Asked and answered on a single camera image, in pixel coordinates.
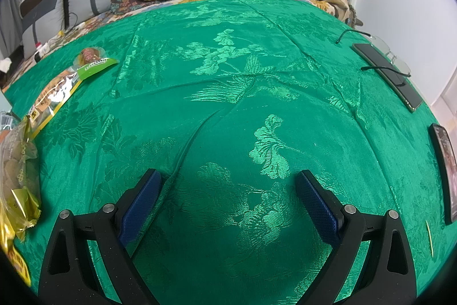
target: curtain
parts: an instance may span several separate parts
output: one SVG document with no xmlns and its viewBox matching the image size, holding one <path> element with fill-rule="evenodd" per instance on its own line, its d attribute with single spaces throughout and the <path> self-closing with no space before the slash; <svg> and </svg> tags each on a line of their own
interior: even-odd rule
<svg viewBox="0 0 457 305">
<path fill-rule="evenodd" d="M 0 0 L 0 56 L 10 56 L 21 41 L 19 0 Z"/>
</svg>

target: eyeglasses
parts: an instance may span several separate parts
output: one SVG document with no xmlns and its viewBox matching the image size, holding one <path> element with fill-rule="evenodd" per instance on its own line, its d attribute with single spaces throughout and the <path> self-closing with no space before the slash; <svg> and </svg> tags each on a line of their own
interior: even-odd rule
<svg viewBox="0 0 457 305">
<path fill-rule="evenodd" d="M 387 45 L 387 43 L 375 35 L 371 35 L 369 33 L 366 33 L 364 31 L 360 31 L 360 30 L 347 29 L 340 35 L 340 37 L 335 42 L 335 44 L 340 43 L 341 38 L 343 38 L 343 35 L 349 31 L 362 34 L 371 43 L 372 47 L 374 47 L 376 50 L 378 50 L 378 52 L 385 59 L 387 59 L 390 62 L 390 64 L 392 65 L 392 67 L 364 66 L 364 67 L 361 67 L 360 70 L 366 71 L 366 70 L 370 70 L 370 69 L 386 69 L 386 70 L 393 71 L 394 73 L 396 73 L 397 75 L 402 76 L 402 77 L 406 77 L 406 78 L 411 77 L 411 69 L 406 64 L 406 62 L 404 62 L 403 60 L 398 58 L 398 56 L 394 55 L 390 51 L 390 47 Z M 398 77 L 398 82 L 393 82 L 393 84 L 395 84 L 397 87 L 403 87 L 406 84 L 406 81 L 404 79 Z"/>
</svg>

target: eyeglass temple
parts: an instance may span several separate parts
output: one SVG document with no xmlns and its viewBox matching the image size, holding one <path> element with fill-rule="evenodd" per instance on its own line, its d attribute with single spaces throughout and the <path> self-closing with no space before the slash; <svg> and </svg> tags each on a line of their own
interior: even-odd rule
<svg viewBox="0 0 457 305">
<path fill-rule="evenodd" d="M 369 69 L 387 69 L 387 70 L 393 71 L 394 73 L 402 75 L 402 76 L 404 76 L 406 78 L 411 77 L 411 74 L 405 74 L 405 73 L 402 73 L 401 71 L 392 69 L 391 67 L 387 67 L 387 66 L 363 66 L 363 67 L 360 68 L 360 70 L 362 70 L 362 71 L 366 71 L 366 70 L 369 70 Z"/>
<path fill-rule="evenodd" d="M 371 34 L 365 33 L 364 31 L 353 30 L 353 29 L 347 29 L 347 30 L 345 30 L 345 31 L 343 32 L 343 34 L 340 35 L 340 37 L 339 37 L 338 40 L 335 42 L 335 44 L 340 43 L 341 38 L 343 38 L 343 35 L 346 34 L 348 31 L 353 31 L 354 33 L 359 33 L 359 34 L 367 35 L 367 36 L 369 36 L 369 37 L 372 36 Z"/>
</svg>

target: green tablecloth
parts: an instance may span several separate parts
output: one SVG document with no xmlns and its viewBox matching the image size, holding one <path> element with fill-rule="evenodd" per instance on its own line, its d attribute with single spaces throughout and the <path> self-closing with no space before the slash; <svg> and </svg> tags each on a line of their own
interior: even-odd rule
<svg viewBox="0 0 457 305">
<path fill-rule="evenodd" d="M 426 105 L 411 114 L 361 71 L 350 45 L 366 40 L 334 44 L 345 28 L 292 0 L 193 2 L 104 26 L 25 73 L 6 92 L 18 115 L 82 48 L 120 61 L 36 139 L 43 215 L 17 244 L 33 288 L 59 211 L 96 211 L 156 168 L 167 181 L 133 261 L 158 301 L 293 305 L 330 252 L 294 191 L 294 175 L 310 169 L 344 204 L 399 211 L 421 291 L 457 237 L 443 222 L 435 118 Z"/>
</svg>

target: plastic food packaging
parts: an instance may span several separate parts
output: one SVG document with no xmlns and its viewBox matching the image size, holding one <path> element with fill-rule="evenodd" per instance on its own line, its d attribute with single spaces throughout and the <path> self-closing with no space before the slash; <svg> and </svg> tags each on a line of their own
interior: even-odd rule
<svg viewBox="0 0 457 305">
<path fill-rule="evenodd" d="M 30 286 L 27 265 L 13 245 L 24 241 L 27 228 L 40 217 L 38 151 L 31 140 L 28 117 L 21 122 L 0 113 L 0 241 L 2 250 Z"/>
<path fill-rule="evenodd" d="M 31 138 L 35 138 L 63 104 L 70 98 L 81 82 L 99 71 L 117 64 L 103 48 L 84 48 L 73 65 L 65 69 L 41 91 L 28 115 L 31 123 Z"/>
</svg>

